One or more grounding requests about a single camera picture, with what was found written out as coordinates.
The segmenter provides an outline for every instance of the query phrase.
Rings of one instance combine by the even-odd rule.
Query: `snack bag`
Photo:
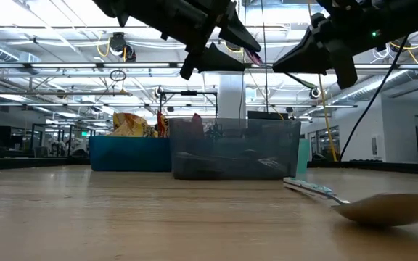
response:
[[[157,131],[161,138],[169,137],[168,119],[163,115],[162,112],[157,113]]]
[[[131,113],[114,113],[114,132],[118,137],[157,137],[157,132],[147,121]]]

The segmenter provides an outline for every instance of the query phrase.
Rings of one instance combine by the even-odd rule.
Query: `spoon handle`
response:
[[[316,196],[322,196],[327,199],[331,199],[338,204],[347,204],[349,202],[338,199],[335,193],[330,188],[319,186],[313,183],[307,183],[305,181],[300,180],[293,180],[291,178],[284,178],[283,179],[283,186],[289,189],[294,189],[296,191],[306,192],[306,193],[313,193]]]

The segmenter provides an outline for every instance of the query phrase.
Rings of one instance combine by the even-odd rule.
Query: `teal bin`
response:
[[[308,139],[299,140],[298,164],[296,167],[296,179],[306,181],[306,172],[308,169],[309,149],[311,144]]]
[[[89,138],[94,171],[171,172],[168,138],[97,136]]]

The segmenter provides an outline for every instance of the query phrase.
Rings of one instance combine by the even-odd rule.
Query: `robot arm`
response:
[[[357,81],[353,56],[418,31],[418,0],[317,0],[330,16],[312,16],[303,40],[274,63],[276,73],[321,73],[334,68],[338,85]]]
[[[188,57],[180,75],[189,79],[193,69],[201,71],[244,71],[245,66],[219,51],[214,44],[205,47],[215,26],[219,37],[233,44],[260,51],[259,43],[239,21],[236,3],[230,0],[93,0],[109,17],[117,17],[124,27],[132,16],[159,30],[163,40],[170,36],[187,47]]]

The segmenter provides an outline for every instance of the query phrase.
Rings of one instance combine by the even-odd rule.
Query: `blue container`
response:
[[[168,138],[90,137],[91,169],[170,172],[172,164],[169,144]]]
[[[299,121],[170,119],[177,179],[282,179],[296,176]]]

